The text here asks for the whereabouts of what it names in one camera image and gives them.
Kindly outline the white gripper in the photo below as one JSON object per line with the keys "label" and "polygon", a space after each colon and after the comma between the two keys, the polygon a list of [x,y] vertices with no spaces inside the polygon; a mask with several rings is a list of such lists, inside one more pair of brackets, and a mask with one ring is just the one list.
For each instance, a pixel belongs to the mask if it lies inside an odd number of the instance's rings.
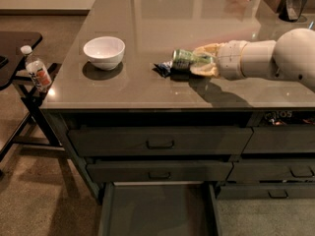
{"label": "white gripper", "polygon": [[221,75],[230,81],[242,80],[245,76],[241,70],[241,58],[247,44],[248,42],[244,40],[232,40],[227,43],[210,43],[199,46],[193,50],[193,53],[217,57],[218,68],[214,64],[207,64],[201,67],[193,66],[190,68],[190,72],[208,78],[218,78]]}

